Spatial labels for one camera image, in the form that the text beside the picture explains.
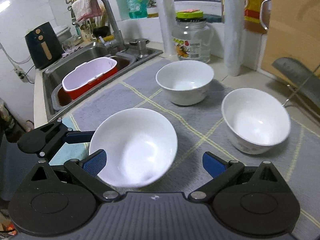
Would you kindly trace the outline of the white ceramic bowl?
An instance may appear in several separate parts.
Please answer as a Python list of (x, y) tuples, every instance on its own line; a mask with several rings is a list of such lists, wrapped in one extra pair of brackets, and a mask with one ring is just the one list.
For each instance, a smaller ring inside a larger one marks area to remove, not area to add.
[(146, 108), (108, 117), (96, 129), (89, 153), (104, 150), (107, 161), (98, 177), (113, 187), (139, 188), (161, 178), (175, 160), (177, 134), (171, 122)]

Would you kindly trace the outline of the white bowl floral outside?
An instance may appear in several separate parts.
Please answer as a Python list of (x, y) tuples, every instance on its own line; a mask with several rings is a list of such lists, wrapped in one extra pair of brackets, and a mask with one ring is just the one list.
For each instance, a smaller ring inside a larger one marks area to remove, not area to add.
[(291, 131), (287, 110), (272, 95), (254, 88), (229, 92), (221, 113), (227, 138), (239, 151), (258, 155), (283, 143)]

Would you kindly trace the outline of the white bowl pink flowers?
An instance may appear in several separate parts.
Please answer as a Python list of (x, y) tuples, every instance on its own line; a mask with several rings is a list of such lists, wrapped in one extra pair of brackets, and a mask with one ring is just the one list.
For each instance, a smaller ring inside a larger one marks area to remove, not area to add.
[(156, 74), (156, 82), (165, 97), (179, 106), (191, 106), (203, 101), (213, 79), (213, 68), (195, 60), (169, 63)]

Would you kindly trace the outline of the chrome kitchen faucet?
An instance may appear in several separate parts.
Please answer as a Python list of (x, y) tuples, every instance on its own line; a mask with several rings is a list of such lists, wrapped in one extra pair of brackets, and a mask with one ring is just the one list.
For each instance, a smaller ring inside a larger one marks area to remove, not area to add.
[(101, 42), (108, 50), (117, 49), (117, 51), (125, 51), (126, 47), (125, 47), (124, 39), (120, 29), (118, 28), (116, 19), (114, 18), (111, 5), (108, 0), (101, 0), (101, 1), (105, 7), (107, 18), (113, 30), (113, 36), (114, 36), (114, 39), (107, 42), (104, 42), (103, 39), (101, 38)]

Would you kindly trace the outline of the red white plastic basin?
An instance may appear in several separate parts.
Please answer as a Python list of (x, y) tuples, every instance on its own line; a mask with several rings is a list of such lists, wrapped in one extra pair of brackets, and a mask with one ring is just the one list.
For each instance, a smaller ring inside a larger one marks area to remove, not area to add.
[(63, 90), (73, 99), (117, 73), (117, 61), (100, 57), (80, 64), (62, 80)]

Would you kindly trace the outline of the black air fryer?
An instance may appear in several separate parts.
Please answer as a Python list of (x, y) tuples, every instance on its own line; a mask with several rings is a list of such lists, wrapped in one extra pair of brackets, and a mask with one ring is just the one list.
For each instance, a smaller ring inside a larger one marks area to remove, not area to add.
[(27, 33), (25, 42), (38, 70), (47, 68), (62, 57), (62, 46), (49, 22)]

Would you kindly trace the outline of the grey checked table mat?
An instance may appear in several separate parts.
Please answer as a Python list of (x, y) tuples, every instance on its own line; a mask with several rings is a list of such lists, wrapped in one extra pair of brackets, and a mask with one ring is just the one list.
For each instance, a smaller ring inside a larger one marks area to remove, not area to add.
[(81, 131), (96, 129), (112, 114), (133, 107), (149, 108), (163, 114), (178, 136), (176, 159), (167, 174), (146, 191), (190, 193), (209, 181), (202, 168), (202, 154), (210, 151), (225, 160), (237, 159), (255, 166), (270, 160), (296, 195), (301, 214), (294, 230), (298, 239), (319, 236), (319, 127), (304, 117), (291, 119), (290, 136), (283, 144), (261, 155), (246, 155), (227, 139), (221, 102), (231, 90), (233, 79), (213, 64), (215, 80), (206, 99), (194, 106), (180, 107), (169, 102), (156, 83), (156, 73), (167, 64), (157, 59), (138, 67), (107, 85), (63, 116), (63, 122)]

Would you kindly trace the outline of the pink dish cloth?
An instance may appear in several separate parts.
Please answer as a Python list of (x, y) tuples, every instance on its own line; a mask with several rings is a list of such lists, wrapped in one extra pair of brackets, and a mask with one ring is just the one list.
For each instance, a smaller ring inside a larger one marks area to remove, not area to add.
[(77, 22), (102, 15), (97, 0), (76, 0), (72, 4), (72, 9)]

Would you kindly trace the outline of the glass jar green lid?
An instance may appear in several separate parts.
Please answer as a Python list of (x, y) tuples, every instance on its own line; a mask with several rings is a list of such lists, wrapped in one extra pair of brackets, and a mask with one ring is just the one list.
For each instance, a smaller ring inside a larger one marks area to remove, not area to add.
[(176, 24), (171, 32), (179, 60), (210, 61), (213, 31), (199, 9), (176, 12)]

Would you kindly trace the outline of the white paper towel roll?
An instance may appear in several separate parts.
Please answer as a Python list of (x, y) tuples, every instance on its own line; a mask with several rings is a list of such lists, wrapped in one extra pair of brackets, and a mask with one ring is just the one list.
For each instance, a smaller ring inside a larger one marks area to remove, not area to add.
[(175, 55), (176, 50), (172, 38), (172, 30), (175, 26), (174, 0), (156, 0), (156, 4), (158, 8), (164, 52), (168, 55)]

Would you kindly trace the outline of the bamboo cutting board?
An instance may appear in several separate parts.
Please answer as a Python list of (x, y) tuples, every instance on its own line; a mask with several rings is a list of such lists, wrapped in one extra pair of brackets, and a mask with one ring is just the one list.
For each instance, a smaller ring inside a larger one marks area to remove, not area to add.
[(319, 28), (319, 0), (272, 0), (261, 69), (291, 83), (271, 66), (280, 57), (291, 57), (313, 71), (319, 65)]

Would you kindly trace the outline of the cooking oil bottle yellow label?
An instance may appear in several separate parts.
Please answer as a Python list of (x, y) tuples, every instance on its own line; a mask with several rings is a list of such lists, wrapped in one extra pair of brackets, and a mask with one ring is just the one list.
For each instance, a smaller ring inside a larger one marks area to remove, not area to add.
[(245, 0), (244, 24), (245, 29), (259, 34), (266, 34), (267, 30), (261, 25), (260, 12), (264, 0)]

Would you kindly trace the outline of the white plastic wrap roll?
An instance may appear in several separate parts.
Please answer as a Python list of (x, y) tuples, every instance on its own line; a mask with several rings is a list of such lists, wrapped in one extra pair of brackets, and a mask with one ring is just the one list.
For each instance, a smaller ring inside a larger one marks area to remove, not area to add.
[(245, 0), (223, 0), (224, 5), (224, 64), (230, 76), (240, 74), (243, 49)]

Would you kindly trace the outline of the wall power socket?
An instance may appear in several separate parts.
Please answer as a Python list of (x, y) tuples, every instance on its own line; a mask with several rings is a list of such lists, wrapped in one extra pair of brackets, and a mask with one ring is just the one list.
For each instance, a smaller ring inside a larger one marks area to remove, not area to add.
[(20, 68), (19, 66), (15, 66), (14, 71), (22, 82), (28, 83), (26, 72), (22, 68)]

